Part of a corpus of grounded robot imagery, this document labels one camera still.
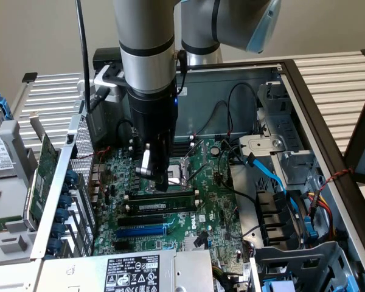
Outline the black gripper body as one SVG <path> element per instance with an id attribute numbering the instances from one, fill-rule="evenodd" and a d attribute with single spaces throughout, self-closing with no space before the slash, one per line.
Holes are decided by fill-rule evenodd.
<path id="1" fill-rule="evenodd" d="M 168 158 L 175 136 L 178 104 L 176 81 L 155 93 L 128 89 L 131 120 L 143 144 L 157 158 Z"/>

